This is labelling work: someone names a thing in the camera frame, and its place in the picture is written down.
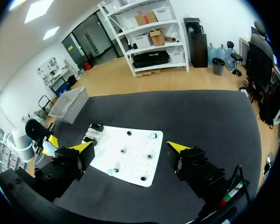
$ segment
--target blue bottle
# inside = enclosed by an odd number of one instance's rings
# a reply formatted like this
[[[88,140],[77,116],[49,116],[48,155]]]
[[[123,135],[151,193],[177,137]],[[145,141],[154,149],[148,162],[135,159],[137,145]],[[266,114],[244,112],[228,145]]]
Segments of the blue bottle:
[[[218,48],[217,52],[216,52],[216,56],[218,58],[221,58],[224,62],[227,61],[227,51],[224,49],[224,45],[221,44],[221,47]]]
[[[213,47],[213,44],[210,43],[210,46],[207,47],[207,56],[208,62],[210,65],[213,65],[213,58],[216,57],[216,49]]]
[[[233,48],[228,48],[227,62],[225,63],[225,65],[230,72],[233,72],[233,70],[235,69],[235,60],[230,56],[231,53],[236,53],[236,51]]]

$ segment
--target black trash can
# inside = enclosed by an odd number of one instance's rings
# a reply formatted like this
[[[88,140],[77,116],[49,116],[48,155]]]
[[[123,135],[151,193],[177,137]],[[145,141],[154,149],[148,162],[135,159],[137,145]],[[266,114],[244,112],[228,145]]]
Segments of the black trash can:
[[[221,58],[213,58],[213,73],[222,76],[225,62]]]

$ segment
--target black cable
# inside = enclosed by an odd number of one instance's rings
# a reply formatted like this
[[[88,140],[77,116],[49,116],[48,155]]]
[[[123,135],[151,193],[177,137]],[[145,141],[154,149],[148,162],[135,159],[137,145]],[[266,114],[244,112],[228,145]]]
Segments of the black cable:
[[[249,193],[248,193],[248,190],[247,190],[247,185],[246,185],[246,181],[245,181],[245,178],[244,178],[243,169],[242,169],[242,166],[241,166],[240,164],[238,164],[238,165],[235,167],[235,170],[234,170],[233,175],[232,175],[232,177],[231,177],[232,181],[231,181],[230,186],[229,186],[229,188],[227,189],[226,193],[228,193],[228,192],[231,190],[232,185],[233,185],[234,180],[235,180],[235,177],[237,176],[238,170],[239,170],[239,173],[240,173],[242,182],[243,182],[243,187],[244,187],[245,195],[246,195],[246,198],[247,198],[247,202],[248,202],[248,204],[250,204],[250,202],[251,202],[251,201],[250,201],[250,196],[249,196]]]
[[[244,173],[243,173],[242,166],[239,165],[238,169],[239,169],[239,173],[240,173],[241,178],[242,178],[243,187],[244,187],[244,190],[245,190],[247,202],[248,202],[248,204],[250,204],[250,203],[251,203],[251,201],[250,201],[250,196],[249,196],[249,193],[248,193],[248,189],[247,189],[246,181],[245,181],[245,178],[244,178]]]

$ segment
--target black cabinet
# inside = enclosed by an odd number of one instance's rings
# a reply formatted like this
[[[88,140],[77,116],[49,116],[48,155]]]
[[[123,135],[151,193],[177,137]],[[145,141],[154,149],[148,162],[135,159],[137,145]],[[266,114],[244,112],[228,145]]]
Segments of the black cabinet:
[[[191,62],[195,68],[207,68],[206,34],[188,33]]]

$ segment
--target black bag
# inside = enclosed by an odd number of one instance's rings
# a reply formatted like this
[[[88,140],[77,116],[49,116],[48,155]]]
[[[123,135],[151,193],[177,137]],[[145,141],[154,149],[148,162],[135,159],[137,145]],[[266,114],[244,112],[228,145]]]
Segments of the black bag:
[[[169,62],[169,55],[166,51],[145,52],[134,56],[133,66],[135,68],[143,68]]]
[[[272,90],[263,99],[259,107],[259,116],[262,121],[270,126],[274,126],[273,119],[280,109],[280,85],[274,84]]]
[[[70,76],[66,82],[68,87],[72,87],[76,83],[76,78],[74,75]]]

